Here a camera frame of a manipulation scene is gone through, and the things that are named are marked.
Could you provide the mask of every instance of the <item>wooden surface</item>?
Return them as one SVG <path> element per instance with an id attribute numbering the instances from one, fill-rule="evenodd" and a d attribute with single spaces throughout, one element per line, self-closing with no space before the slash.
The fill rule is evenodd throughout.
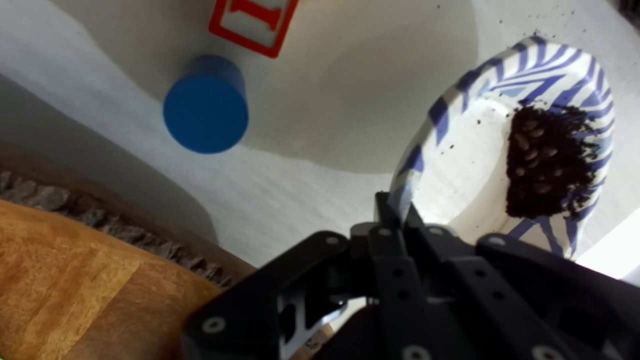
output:
<path id="1" fill-rule="evenodd" d="M 186 315 L 221 291 L 72 220 L 0 203 L 0 354 L 180 359 Z"/>

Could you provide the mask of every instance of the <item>bowl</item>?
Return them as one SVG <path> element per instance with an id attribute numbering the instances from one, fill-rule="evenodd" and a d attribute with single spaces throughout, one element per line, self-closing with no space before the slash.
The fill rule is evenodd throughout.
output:
<path id="1" fill-rule="evenodd" d="M 578 109 L 594 133 L 587 163 L 594 180 L 575 214 L 506 214 L 506 155 L 519 109 Z M 598 60 L 575 47 L 527 38 L 466 72 L 428 111 L 390 189 L 390 207 L 406 220 L 415 205 L 425 223 L 446 224 L 473 242 L 502 232 L 571 257 L 594 214 L 613 157 L 614 98 Z"/>

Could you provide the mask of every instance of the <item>white table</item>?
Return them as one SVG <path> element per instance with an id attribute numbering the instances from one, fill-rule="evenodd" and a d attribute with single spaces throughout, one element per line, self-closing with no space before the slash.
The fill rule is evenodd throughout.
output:
<path id="1" fill-rule="evenodd" d="M 430 103 L 538 31 L 596 55 L 614 86 L 617 159 L 587 241 L 640 207 L 640 36 L 614 3 L 300 0 L 279 60 L 210 36 L 210 10 L 206 0 L 2 0 L 0 75 L 61 115 L 0 82 L 14 95 L 0 101 L 11 115 L 0 141 L 121 179 L 121 197 L 202 239 L 217 232 L 260 266 L 315 231 L 370 220 L 372 195 L 387 191 Z M 191 155 L 163 125 L 164 93 L 200 55 L 230 59 L 247 79 L 250 133 L 222 157 Z M 134 171 L 128 155 L 153 171 Z"/>

